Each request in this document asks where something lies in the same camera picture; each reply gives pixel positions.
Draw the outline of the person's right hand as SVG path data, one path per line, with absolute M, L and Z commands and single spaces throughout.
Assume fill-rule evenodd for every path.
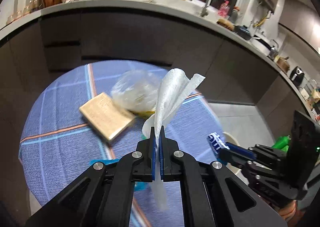
M 296 200 L 279 209 L 278 214 L 287 222 L 287 226 L 296 226 L 304 216 L 304 212 L 298 209 Z

